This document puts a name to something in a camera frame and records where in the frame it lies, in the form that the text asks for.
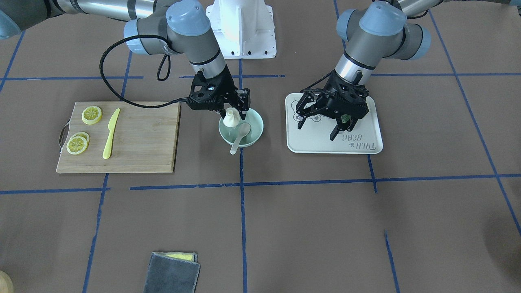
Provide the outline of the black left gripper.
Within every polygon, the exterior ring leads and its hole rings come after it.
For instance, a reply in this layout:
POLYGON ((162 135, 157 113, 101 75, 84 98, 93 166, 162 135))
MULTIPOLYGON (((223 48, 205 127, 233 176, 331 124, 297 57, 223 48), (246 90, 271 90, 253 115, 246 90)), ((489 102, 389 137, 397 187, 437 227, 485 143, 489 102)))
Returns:
POLYGON ((330 140, 333 141, 339 132, 352 131, 357 121, 366 116, 369 112, 366 103, 368 95, 369 91, 364 85, 352 85, 333 70, 322 93, 302 91, 302 97, 296 106, 296 113, 301 118, 297 127, 301 129, 307 118, 316 115, 335 118, 337 126, 330 135, 330 140), (350 116, 350 123, 343 124, 340 118, 342 115, 350 116))

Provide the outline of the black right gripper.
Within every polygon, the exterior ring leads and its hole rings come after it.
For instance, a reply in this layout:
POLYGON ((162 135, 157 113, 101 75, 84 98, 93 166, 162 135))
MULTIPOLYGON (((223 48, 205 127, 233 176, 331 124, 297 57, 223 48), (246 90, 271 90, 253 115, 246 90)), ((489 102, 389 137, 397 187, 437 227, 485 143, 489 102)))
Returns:
POLYGON ((186 103, 193 110, 217 111, 222 119, 226 117, 224 104, 228 103, 238 110, 240 119, 245 120, 250 109, 250 89, 237 89, 225 65, 223 71, 213 78, 205 78, 203 72, 197 72, 186 103))

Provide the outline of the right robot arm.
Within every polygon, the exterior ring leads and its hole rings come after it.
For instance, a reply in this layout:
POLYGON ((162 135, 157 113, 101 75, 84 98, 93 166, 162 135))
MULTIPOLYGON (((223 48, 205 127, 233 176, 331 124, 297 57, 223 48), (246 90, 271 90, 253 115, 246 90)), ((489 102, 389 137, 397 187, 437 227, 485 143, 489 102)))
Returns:
POLYGON ((228 117, 225 104, 240 119, 250 108, 249 89, 238 89, 201 3, 197 0, 2 0, 1 39, 63 14, 103 15, 125 22, 123 40, 141 55, 186 54, 195 76, 186 102, 193 109, 228 117))

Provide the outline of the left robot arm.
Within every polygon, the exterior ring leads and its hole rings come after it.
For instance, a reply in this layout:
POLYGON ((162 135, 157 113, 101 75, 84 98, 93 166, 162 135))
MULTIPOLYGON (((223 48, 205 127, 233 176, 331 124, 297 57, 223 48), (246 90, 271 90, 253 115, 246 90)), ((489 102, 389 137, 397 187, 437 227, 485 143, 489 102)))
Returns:
POLYGON ((335 69, 326 74, 322 88, 312 84, 302 89, 296 104, 298 129, 314 116, 336 121, 333 140, 341 131, 352 131, 370 111, 365 87, 383 58, 402 61, 421 58, 431 45, 431 34, 409 19, 441 4, 440 0, 375 0, 364 10, 349 9, 337 19, 336 30, 347 42, 335 69))

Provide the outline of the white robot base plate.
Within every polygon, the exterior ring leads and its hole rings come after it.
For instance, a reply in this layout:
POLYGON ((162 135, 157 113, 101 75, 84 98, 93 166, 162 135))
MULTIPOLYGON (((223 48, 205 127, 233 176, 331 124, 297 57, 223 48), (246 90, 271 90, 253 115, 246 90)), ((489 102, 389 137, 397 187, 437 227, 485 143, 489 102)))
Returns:
POLYGON ((225 59, 277 55, 272 7, 263 0, 216 0, 207 17, 225 59))

